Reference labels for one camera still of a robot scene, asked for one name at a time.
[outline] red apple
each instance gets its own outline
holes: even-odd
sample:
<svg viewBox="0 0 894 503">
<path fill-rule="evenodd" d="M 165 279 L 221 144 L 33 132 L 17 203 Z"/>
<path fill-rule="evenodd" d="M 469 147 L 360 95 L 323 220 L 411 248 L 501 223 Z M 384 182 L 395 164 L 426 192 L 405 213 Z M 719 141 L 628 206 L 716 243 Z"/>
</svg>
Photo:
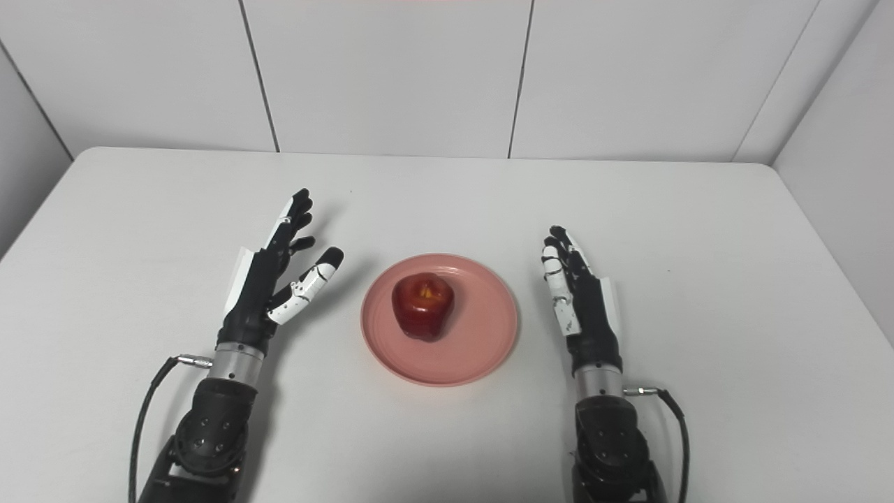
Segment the red apple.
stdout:
<svg viewBox="0 0 894 503">
<path fill-rule="evenodd" d="M 392 307 L 404 334 L 431 342 L 453 311 L 453 289 L 434 273 L 407 276 L 394 286 Z"/>
</svg>

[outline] black cable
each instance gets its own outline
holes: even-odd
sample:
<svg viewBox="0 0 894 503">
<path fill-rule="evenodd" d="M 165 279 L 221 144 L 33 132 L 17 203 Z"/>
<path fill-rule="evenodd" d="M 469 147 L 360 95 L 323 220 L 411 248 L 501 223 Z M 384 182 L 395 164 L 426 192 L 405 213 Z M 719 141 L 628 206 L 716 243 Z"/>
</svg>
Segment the black cable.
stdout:
<svg viewBox="0 0 894 503">
<path fill-rule="evenodd" d="M 679 476 L 679 503 L 686 502 L 686 492 L 689 485 L 689 430 L 686 427 L 686 418 L 683 417 L 683 409 L 679 408 L 677 401 L 673 399 L 670 391 L 659 389 L 658 397 L 668 406 L 679 422 L 679 436 L 683 442 L 683 468 Z"/>
<path fill-rule="evenodd" d="M 158 369 L 158 373 L 152 378 L 152 382 L 149 383 L 146 397 L 143 398 L 143 406 L 139 409 L 137 428 L 133 432 L 133 444 L 131 444 L 131 469 L 128 473 L 127 481 L 128 503 L 137 503 L 137 454 L 139 453 L 139 437 L 143 432 L 143 422 L 146 420 L 146 412 L 149 410 L 149 402 L 152 401 L 152 396 L 156 393 L 158 385 L 162 383 L 162 380 L 164 380 L 168 372 L 177 366 L 177 363 L 177 357 L 172 356 L 164 362 L 161 369 Z"/>
</svg>

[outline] plate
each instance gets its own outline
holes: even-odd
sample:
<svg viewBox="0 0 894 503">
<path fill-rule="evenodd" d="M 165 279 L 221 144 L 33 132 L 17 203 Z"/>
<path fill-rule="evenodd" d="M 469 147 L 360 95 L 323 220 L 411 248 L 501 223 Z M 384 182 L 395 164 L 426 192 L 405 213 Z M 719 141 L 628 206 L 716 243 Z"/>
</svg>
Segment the plate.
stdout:
<svg viewBox="0 0 894 503">
<path fill-rule="evenodd" d="M 404 335 L 394 317 L 392 290 L 402 278 L 433 272 L 453 289 L 453 313 L 434 342 Z M 402 260 L 369 287 L 360 312 L 363 338 L 389 371 L 425 386 L 458 386 L 496 369 L 519 327 L 506 285 L 485 266 L 458 255 L 430 253 Z"/>
</svg>

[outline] white table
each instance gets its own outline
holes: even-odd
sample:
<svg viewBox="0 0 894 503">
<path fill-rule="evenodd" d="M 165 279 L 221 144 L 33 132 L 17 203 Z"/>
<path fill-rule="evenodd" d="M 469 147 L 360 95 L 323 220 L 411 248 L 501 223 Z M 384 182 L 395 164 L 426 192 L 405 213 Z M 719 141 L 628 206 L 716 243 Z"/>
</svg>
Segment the white table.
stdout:
<svg viewBox="0 0 894 503">
<path fill-rule="evenodd" d="M 92 149 L 0 262 L 0 500 L 124 500 L 150 378 L 211 354 L 237 250 L 303 186 L 320 244 L 287 276 L 327 245 L 347 259 L 271 345 L 251 501 L 569 501 L 551 224 L 617 283 L 628 382 L 686 411 L 690 501 L 894 499 L 894 351 L 766 166 Z M 377 274 L 423 252 L 484 263 L 518 302 L 509 359 L 467 386 L 398 379 L 360 335 Z M 178 368 L 156 395 L 140 485 L 203 373 Z M 676 423 L 638 400 L 675 499 Z"/>
</svg>

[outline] robotic arm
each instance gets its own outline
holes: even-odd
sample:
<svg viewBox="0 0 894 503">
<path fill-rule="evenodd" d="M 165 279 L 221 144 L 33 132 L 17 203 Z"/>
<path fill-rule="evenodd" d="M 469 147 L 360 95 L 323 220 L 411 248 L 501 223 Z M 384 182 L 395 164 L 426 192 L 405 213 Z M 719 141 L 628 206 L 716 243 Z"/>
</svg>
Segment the robotic arm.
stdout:
<svg viewBox="0 0 894 503">
<path fill-rule="evenodd" d="M 661 476 L 637 427 L 637 410 L 628 395 L 658 394 L 682 421 L 682 412 L 666 390 L 637 388 L 625 392 L 619 352 L 620 324 L 608 278 L 593 274 L 578 243 L 562 227 L 550 229 L 541 258 L 552 306 L 571 353 L 571 375 L 578 389 L 575 427 L 578 447 L 571 479 L 575 503 L 645 501 L 666 503 Z M 688 461 L 685 423 L 684 470 Z M 680 502 L 686 495 L 686 475 Z"/>
<path fill-rule="evenodd" d="M 180 421 L 152 468 L 140 503 L 224 503 L 235 498 L 248 441 L 257 378 L 276 329 L 307 307 L 341 265 L 344 253 L 329 248 L 298 281 L 274 292 L 291 255 L 314 244 L 297 232 L 310 223 L 307 189 L 291 197 L 261 250 L 242 249 L 227 297 L 214 360 L 181 355 L 153 379 L 137 422 L 131 451 L 129 501 L 135 500 L 139 434 L 148 401 L 177 363 L 210 369 L 199 382 L 192 408 Z"/>
</svg>

